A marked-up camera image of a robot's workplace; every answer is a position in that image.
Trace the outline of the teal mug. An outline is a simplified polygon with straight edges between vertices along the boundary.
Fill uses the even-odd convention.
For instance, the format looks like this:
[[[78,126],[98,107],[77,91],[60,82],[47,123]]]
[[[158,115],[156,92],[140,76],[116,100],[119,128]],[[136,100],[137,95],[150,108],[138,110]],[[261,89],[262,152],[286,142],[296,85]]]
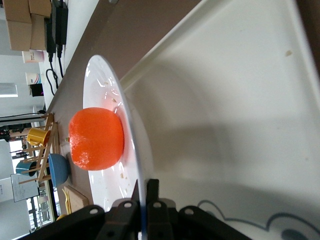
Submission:
[[[35,161],[19,162],[15,167],[16,174],[33,177],[36,173],[37,163]]]

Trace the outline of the white board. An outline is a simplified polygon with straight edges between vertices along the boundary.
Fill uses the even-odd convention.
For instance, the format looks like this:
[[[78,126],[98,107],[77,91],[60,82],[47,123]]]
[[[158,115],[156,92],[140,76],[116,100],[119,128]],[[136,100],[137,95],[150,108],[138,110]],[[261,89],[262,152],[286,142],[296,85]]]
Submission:
[[[36,178],[23,174],[11,174],[10,179],[15,203],[40,194]]]

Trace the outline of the yellow mug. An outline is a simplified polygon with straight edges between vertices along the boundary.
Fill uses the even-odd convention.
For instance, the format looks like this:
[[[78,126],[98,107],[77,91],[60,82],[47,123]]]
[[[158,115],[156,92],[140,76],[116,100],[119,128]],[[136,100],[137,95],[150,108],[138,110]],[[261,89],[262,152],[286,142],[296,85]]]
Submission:
[[[49,141],[50,134],[50,130],[33,127],[29,130],[26,141],[32,146],[46,146]]]

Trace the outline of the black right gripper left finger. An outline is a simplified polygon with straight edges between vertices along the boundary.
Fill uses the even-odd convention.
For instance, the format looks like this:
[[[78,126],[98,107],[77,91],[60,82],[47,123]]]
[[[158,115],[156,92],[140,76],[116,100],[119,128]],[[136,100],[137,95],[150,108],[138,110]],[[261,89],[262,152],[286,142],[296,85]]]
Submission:
[[[131,198],[116,200],[107,212],[88,205],[29,235],[29,240],[137,240],[140,215],[139,186]]]

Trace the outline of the wooden mug rack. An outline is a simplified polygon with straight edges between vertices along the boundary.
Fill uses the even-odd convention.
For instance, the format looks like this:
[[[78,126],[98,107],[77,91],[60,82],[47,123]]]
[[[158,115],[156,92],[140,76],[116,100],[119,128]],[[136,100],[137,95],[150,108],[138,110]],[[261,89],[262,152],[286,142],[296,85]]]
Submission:
[[[50,131],[48,142],[45,146],[33,146],[27,142],[26,153],[31,154],[31,157],[24,159],[22,162],[36,162],[36,178],[38,183],[48,181],[51,179],[47,168],[49,167],[49,154],[59,153],[59,139],[58,139],[58,123],[54,120],[54,115],[49,113],[43,116],[45,125],[36,128]]]

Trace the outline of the blue bowl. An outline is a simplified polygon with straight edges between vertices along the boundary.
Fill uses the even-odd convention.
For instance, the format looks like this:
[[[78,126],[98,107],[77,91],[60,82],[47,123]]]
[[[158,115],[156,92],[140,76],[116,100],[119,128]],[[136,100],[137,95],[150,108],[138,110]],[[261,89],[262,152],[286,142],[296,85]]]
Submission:
[[[69,162],[61,154],[50,153],[48,156],[49,171],[54,188],[64,184],[69,177]]]

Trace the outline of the printed paper cup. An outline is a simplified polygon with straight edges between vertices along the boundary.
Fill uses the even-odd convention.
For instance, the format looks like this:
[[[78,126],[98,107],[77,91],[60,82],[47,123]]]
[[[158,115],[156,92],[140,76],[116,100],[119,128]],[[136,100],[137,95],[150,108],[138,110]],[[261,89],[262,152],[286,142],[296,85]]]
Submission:
[[[26,79],[26,84],[30,86],[30,85],[42,84],[45,80],[45,76],[44,74],[41,74],[41,73],[26,72],[25,79]]]
[[[43,51],[30,49],[22,51],[22,59],[24,63],[41,63],[44,62],[45,56]]]

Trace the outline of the wooden cutting board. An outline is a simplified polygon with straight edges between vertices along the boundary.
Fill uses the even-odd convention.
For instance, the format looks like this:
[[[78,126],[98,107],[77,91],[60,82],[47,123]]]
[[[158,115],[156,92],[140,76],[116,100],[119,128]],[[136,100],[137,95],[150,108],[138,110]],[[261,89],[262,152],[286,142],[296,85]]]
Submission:
[[[65,189],[68,193],[72,213],[89,205],[88,198],[73,187],[68,185],[64,186],[63,189]]]

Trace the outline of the orange fruit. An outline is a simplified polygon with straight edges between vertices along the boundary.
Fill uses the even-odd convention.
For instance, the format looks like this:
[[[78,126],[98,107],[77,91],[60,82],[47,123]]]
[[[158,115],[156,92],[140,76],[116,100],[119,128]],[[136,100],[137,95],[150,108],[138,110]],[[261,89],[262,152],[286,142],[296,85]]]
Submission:
[[[120,118],[111,110],[89,107],[79,110],[68,126],[72,162],[86,171],[112,167],[124,151]]]

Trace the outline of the black power adapter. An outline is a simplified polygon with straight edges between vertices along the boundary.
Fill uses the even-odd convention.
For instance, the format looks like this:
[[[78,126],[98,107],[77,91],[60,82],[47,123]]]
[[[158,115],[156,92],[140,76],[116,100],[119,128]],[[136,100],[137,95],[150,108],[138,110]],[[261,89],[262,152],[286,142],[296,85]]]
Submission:
[[[52,35],[52,21],[50,18],[44,18],[44,41],[46,51],[49,54],[55,54],[56,44]]]
[[[63,46],[67,42],[68,13],[63,0],[51,1],[52,37],[56,45]]]

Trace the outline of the cardboard box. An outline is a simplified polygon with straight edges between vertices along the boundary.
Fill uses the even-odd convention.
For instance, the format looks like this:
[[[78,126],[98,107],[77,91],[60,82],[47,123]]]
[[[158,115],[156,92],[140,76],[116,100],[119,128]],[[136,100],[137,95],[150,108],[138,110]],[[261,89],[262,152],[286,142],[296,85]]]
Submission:
[[[52,13],[51,0],[28,0],[31,14],[49,18]]]
[[[2,2],[10,49],[13,51],[29,51],[32,36],[29,0],[2,0]]]
[[[46,50],[45,41],[45,17],[42,15],[31,14],[31,50]]]

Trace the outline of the white round plate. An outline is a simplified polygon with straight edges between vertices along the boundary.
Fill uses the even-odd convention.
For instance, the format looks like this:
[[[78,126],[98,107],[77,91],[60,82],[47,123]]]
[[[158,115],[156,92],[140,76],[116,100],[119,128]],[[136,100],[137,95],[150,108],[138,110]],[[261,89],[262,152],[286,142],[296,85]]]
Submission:
[[[119,161],[103,170],[89,171],[94,204],[110,211],[116,200],[128,199],[138,185],[141,206],[141,233],[138,240],[147,240],[146,182],[152,159],[149,138],[134,104],[125,95],[111,65],[100,55],[88,61],[83,85],[83,107],[98,107],[113,111],[121,120],[124,131],[124,151]]]

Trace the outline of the cream bear print tray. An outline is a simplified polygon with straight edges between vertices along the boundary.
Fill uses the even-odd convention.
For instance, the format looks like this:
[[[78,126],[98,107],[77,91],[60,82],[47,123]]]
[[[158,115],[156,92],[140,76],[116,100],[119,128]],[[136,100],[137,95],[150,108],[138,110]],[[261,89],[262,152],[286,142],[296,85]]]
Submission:
[[[203,0],[121,85],[161,197],[254,240],[320,240],[320,78],[295,0]]]

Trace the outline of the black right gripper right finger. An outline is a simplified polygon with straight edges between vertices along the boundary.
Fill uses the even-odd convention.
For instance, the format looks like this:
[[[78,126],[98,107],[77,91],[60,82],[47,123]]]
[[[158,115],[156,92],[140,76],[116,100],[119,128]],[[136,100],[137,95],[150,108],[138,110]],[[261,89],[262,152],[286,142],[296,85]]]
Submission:
[[[146,187],[147,240],[250,240],[197,206],[176,209],[173,200],[159,198],[158,179]]]

